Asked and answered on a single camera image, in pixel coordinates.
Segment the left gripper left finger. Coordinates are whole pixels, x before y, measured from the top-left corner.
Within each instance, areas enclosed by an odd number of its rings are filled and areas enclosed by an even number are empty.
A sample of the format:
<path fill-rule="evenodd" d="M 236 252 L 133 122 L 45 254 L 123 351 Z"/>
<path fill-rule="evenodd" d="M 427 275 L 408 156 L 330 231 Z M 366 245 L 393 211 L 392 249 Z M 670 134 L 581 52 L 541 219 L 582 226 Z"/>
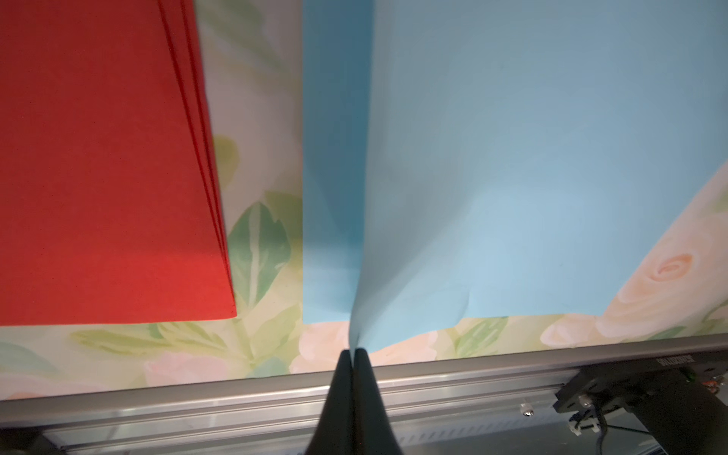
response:
<path fill-rule="evenodd" d="M 320 420 L 305 455 L 351 455 L 354 453 L 354 398 L 352 356 L 339 355 Z"/>

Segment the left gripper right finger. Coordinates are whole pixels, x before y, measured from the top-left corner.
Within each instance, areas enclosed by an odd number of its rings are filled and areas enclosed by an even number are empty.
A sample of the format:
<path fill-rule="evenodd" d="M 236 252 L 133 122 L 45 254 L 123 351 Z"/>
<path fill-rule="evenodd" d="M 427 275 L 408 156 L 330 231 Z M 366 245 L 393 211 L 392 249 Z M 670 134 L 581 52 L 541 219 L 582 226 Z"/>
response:
<path fill-rule="evenodd" d="M 354 454 L 402 455 L 377 386 L 368 353 L 357 348 L 353 363 Z"/>

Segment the light blue paper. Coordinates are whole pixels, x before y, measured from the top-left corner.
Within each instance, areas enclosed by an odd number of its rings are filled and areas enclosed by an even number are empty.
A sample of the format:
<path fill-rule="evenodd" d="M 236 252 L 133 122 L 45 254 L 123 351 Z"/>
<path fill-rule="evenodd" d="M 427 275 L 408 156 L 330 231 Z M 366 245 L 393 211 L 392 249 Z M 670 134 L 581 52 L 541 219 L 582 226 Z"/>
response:
<path fill-rule="evenodd" d="M 727 297 L 723 1 L 378 1 L 350 341 Z"/>
<path fill-rule="evenodd" d="M 373 2 L 303 2 L 303 320 L 350 317 L 362 261 Z"/>

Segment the red paper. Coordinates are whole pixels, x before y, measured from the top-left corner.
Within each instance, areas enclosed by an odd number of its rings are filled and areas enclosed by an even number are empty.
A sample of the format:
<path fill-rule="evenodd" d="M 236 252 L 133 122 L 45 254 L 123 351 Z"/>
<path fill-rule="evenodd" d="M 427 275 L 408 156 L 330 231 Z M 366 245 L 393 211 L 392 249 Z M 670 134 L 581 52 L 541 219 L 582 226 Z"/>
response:
<path fill-rule="evenodd" d="M 1 5 L 1 322 L 236 313 L 195 6 Z"/>

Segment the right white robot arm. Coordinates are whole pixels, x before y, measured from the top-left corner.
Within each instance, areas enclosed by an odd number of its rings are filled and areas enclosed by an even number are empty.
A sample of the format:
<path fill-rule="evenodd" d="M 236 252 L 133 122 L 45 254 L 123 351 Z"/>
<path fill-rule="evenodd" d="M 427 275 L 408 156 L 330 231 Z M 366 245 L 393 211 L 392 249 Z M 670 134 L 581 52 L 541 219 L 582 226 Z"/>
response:
<path fill-rule="evenodd" d="M 727 455 L 727 406 L 679 371 L 656 377 L 631 413 L 668 455 Z"/>

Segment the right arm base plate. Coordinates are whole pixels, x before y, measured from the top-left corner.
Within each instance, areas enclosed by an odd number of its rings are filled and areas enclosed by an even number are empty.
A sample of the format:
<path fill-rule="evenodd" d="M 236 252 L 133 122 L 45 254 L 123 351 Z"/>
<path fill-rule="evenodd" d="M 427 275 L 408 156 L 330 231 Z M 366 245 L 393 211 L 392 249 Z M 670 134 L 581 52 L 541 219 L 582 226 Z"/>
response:
<path fill-rule="evenodd" d="M 581 368 L 555 397 L 557 413 L 608 414 L 636 404 L 658 390 L 670 373 L 705 382 L 727 373 L 726 350 L 612 361 Z"/>

